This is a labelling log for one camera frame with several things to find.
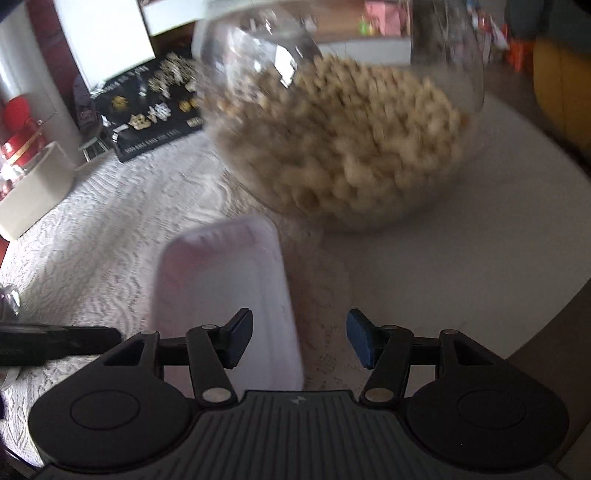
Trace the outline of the white rectangular foam tray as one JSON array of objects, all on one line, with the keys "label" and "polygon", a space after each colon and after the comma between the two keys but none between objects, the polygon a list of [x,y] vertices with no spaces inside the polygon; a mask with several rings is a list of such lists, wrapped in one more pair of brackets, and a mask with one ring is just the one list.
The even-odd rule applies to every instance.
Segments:
[{"label": "white rectangular foam tray", "polygon": [[246,390],[297,391],[304,364],[276,226],[246,216],[190,230],[163,249],[151,295],[150,327],[163,338],[223,325],[239,309],[253,314],[242,359],[228,371]]}]

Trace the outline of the white lace tablecloth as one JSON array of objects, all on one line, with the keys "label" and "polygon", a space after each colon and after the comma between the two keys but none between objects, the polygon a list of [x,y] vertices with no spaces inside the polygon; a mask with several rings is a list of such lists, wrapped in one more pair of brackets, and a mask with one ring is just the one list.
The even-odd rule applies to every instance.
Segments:
[{"label": "white lace tablecloth", "polygon": [[[204,133],[129,162],[82,167],[70,194],[12,242],[1,281],[15,286],[31,323],[105,324],[131,336],[152,320],[156,267],[166,244],[193,228],[266,208],[238,186]],[[309,390],[359,391],[366,374],[346,341],[352,282],[317,224],[273,215]]]}]

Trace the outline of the cream plastic organizer box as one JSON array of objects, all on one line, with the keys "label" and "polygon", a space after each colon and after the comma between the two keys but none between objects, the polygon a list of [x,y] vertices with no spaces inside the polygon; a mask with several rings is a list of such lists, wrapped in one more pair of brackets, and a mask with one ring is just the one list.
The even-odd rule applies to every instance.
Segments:
[{"label": "cream plastic organizer box", "polygon": [[1,200],[1,236],[17,240],[68,195],[74,180],[75,168],[66,152],[58,142],[49,143]]}]

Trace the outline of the red vase gold band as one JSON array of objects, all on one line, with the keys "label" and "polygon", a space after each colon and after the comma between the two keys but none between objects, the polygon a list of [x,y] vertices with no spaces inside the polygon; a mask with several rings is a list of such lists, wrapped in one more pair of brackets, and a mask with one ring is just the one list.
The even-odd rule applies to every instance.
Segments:
[{"label": "red vase gold band", "polygon": [[2,154],[10,165],[24,169],[47,145],[42,126],[33,118],[25,95],[8,101],[2,121],[9,133],[1,147]]}]

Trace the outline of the glass jar of peanuts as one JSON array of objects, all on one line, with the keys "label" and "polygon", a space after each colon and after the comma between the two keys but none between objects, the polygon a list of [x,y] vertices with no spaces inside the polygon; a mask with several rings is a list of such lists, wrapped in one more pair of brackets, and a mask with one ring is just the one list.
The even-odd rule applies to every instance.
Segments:
[{"label": "glass jar of peanuts", "polygon": [[483,64],[461,1],[209,1],[193,33],[205,130],[281,214],[346,230],[430,202],[472,153]]}]

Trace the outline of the black snack bag gold text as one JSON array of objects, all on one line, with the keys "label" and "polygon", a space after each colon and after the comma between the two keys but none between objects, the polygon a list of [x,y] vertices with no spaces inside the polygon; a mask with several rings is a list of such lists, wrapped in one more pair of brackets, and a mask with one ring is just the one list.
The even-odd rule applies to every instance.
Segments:
[{"label": "black snack bag gold text", "polygon": [[202,128],[196,67],[188,49],[175,49],[91,92],[103,131],[120,162]]}]

